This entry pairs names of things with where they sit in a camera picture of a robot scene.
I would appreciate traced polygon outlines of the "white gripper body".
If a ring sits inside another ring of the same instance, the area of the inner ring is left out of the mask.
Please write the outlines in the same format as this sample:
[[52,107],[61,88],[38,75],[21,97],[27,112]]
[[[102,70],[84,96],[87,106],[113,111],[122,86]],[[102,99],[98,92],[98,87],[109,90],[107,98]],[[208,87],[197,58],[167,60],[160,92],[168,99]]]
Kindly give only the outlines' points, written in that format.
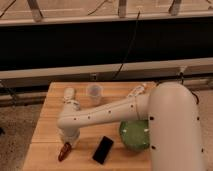
[[80,136],[80,130],[76,129],[74,131],[59,131],[59,136],[63,144],[69,143],[71,146],[74,146],[77,143],[77,140]]

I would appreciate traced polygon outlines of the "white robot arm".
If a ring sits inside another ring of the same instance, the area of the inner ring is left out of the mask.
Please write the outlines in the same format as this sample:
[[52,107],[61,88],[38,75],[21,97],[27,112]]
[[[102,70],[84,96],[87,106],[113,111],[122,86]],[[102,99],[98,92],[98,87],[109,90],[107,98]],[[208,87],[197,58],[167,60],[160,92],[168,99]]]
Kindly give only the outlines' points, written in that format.
[[82,127],[146,119],[152,171],[207,171],[198,106],[184,85],[164,82],[148,93],[84,110],[75,103],[69,99],[57,120],[64,142],[74,143]]

